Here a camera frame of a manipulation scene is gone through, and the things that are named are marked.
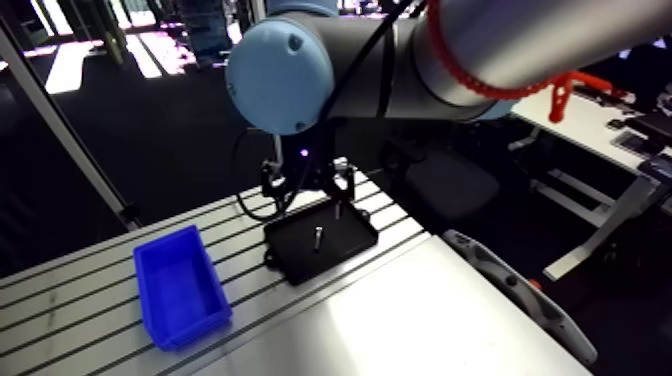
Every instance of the sunlight on floor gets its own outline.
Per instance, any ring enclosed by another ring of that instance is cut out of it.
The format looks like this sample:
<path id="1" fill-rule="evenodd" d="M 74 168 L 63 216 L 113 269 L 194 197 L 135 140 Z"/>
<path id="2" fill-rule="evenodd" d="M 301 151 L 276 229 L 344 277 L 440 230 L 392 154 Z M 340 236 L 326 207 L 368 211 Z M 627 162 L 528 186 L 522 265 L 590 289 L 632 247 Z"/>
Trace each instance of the sunlight on floor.
<path id="1" fill-rule="evenodd" d="M 148 26 L 154 25 L 156 20 L 152 12 L 146 10 L 141 12 L 130 12 L 131 13 L 131 23 L 133 26 Z"/>
<path id="2" fill-rule="evenodd" d="M 42 9 L 40 8 L 39 5 L 37 5 L 37 1 L 30 0 L 30 5 L 33 6 L 33 10 L 35 11 L 35 14 L 37 14 L 37 18 L 40 19 L 40 22 L 42 23 L 42 27 L 44 27 L 44 30 L 47 31 L 47 35 L 49 35 L 49 36 L 54 35 L 54 31 L 51 30 L 51 26 L 49 26 L 49 22 L 47 22 L 47 18 L 44 17 L 44 13 L 42 13 Z"/>
<path id="3" fill-rule="evenodd" d="M 123 0 L 110 0 L 110 4 L 112 5 L 112 12 L 114 12 L 114 15 L 117 17 L 117 21 L 119 21 L 119 27 L 122 29 L 128 29 L 131 27 L 131 21 L 128 20 L 126 13 L 124 13 L 124 8 L 121 6 L 121 1 Z"/>
<path id="4" fill-rule="evenodd" d="M 44 7 L 51 15 L 51 20 L 54 21 L 54 26 L 56 26 L 56 32 L 59 35 L 72 34 L 72 29 L 70 24 L 65 19 L 65 15 L 61 10 L 61 7 L 58 5 L 57 0 L 44 0 Z"/>
<path id="5" fill-rule="evenodd" d="M 93 47 L 91 42 L 65 43 L 60 46 L 44 85 L 49 94 L 74 91 L 82 86 L 82 65 Z"/>
<path id="6" fill-rule="evenodd" d="M 128 51 L 133 54 L 135 61 L 138 63 L 138 68 L 145 78 L 156 78 L 161 77 L 161 70 L 156 66 L 154 60 L 149 56 L 147 50 L 142 46 L 140 40 L 135 35 L 129 35 L 126 37 L 128 42 L 126 47 Z"/>
<path id="7" fill-rule="evenodd" d="M 142 33 L 140 39 L 169 75 L 184 74 L 183 66 L 196 62 L 191 51 L 177 46 L 165 32 Z"/>

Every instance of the metal frame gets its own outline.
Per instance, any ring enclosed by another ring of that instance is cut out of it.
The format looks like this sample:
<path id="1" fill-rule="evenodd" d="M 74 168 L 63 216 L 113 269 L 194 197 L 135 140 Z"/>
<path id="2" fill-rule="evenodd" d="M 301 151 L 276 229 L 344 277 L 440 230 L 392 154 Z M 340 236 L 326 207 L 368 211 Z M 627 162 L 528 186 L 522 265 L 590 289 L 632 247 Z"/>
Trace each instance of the metal frame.
<path id="1" fill-rule="evenodd" d="M 122 197 L 103 174 L 101 168 L 97 165 L 88 150 L 86 150 L 79 137 L 73 132 L 65 116 L 55 106 L 53 100 L 44 89 L 44 85 L 37 78 L 37 75 L 23 54 L 20 53 L 18 44 L 2 17 L 0 17 L 0 55 L 9 64 L 9 69 L 14 74 L 17 82 L 23 88 L 40 115 L 42 115 L 49 129 L 56 136 L 56 139 L 58 139 L 89 183 L 100 194 L 103 201 L 105 201 L 107 206 L 117 215 L 129 231 L 137 229 L 138 223 L 135 221 L 127 222 L 123 217 L 122 212 L 126 206 Z"/>
<path id="2" fill-rule="evenodd" d="M 593 254 L 611 233 L 627 219 L 641 213 L 667 188 L 646 176 L 637 176 L 621 197 L 608 210 L 606 220 L 597 231 L 583 244 L 562 256 L 544 269 L 544 274 L 552 281 L 557 281 L 577 267 Z"/>

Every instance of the black cable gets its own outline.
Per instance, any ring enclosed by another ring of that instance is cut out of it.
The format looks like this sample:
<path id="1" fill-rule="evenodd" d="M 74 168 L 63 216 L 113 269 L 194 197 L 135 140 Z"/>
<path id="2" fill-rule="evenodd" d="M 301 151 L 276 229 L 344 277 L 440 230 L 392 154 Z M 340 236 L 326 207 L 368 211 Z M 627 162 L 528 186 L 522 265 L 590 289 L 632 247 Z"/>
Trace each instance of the black cable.
<path id="1" fill-rule="evenodd" d="M 322 140 L 322 135 L 325 133 L 324 128 L 327 126 L 326 120 L 329 117 L 329 113 L 333 109 L 334 105 L 336 104 L 336 101 L 338 100 L 338 97 L 341 95 L 343 92 L 343 89 L 345 88 L 345 85 L 350 81 L 352 76 L 355 74 L 357 69 L 362 65 L 364 62 L 364 59 L 371 53 L 371 50 L 376 46 L 376 44 L 380 41 L 380 39 L 387 33 L 387 31 L 392 28 L 392 25 L 399 19 L 399 16 L 408 8 L 409 5 L 411 5 L 415 0 L 402 0 L 399 5 L 397 5 L 392 12 L 390 12 L 384 19 L 383 22 L 378 25 L 376 30 L 371 34 L 369 39 L 364 43 L 362 48 L 359 50 L 357 53 L 357 56 L 352 60 L 350 65 L 348 66 L 348 69 L 345 71 L 343 76 L 338 80 L 336 85 L 334 86 L 334 90 L 331 92 L 327 100 L 324 102 L 324 105 L 322 105 L 322 109 L 320 110 L 320 115 L 317 119 L 316 127 L 318 128 L 318 132 L 315 133 L 315 139 L 311 143 L 312 146 L 316 146 L 321 140 Z M 231 150 L 231 167 L 232 171 L 234 172 L 234 176 L 238 176 L 236 174 L 237 170 L 237 163 L 236 163 L 236 157 L 238 154 L 238 148 L 240 147 L 240 142 L 245 138 L 245 136 L 249 133 L 249 130 L 246 128 L 243 132 L 241 132 L 238 137 L 236 137 L 236 140 L 233 143 L 233 148 Z M 276 218 L 279 218 L 283 216 L 286 212 L 289 206 L 294 202 L 294 198 L 296 198 L 296 195 L 299 193 L 301 190 L 301 187 L 303 186 L 304 181 L 308 177 L 308 174 L 310 172 L 310 168 L 312 167 L 313 164 L 313 154 L 311 153 L 310 156 L 308 157 L 308 160 L 306 161 L 306 166 L 303 170 L 303 173 L 301 174 L 301 178 L 299 179 L 298 184 L 292 191 L 289 193 L 289 196 L 285 200 L 280 200 L 280 205 L 278 205 L 278 210 L 270 215 L 262 216 L 262 215 L 257 215 L 252 213 L 251 210 L 245 205 L 245 202 L 243 201 L 242 197 L 240 196 L 239 192 L 236 192 L 236 201 L 238 202 L 238 205 L 240 205 L 241 209 L 243 212 L 248 215 L 250 218 L 260 221 L 260 222 L 265 222 L 265 221 L 272 221 Z"/>
<path id="2" fill-rule="evenodd" d="M 422 0 L 418 5 L 415 6 L 415 9 L 408 15 L 408 18 L 418 18 L 422 11 L 427 7 L 427 0 Z"/>

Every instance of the screw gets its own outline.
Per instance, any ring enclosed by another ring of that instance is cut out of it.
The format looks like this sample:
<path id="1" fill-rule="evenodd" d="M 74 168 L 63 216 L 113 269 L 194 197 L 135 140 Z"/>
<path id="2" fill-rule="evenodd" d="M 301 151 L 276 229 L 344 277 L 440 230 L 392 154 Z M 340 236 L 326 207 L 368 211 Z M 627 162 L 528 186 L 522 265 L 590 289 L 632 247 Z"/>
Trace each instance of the screw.
<path id="1" fill-rule="evenodd" d="M 303 44 L 303 39 L 297 37 L 294 34 L 289 36 L 289 49 L 290 50 L 298 51 L 299 48 L 301 48 L 302 44 Z"/>

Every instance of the light blue joint cap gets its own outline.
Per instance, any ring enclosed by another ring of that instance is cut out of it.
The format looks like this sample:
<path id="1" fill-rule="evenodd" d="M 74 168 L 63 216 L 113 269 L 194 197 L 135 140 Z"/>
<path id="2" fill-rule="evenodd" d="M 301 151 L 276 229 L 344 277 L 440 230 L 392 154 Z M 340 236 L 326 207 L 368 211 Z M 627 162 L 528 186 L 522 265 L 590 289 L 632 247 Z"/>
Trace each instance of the light blue joint cap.
<path id="1" fill-rule="evenodd" d="M 247 121 L 268 133 L 290 135 L 315 125 L 334 88 L 334 73 L 317 37 L 291 21 L 270 18 L 231 51 L 226 81 Z"/>

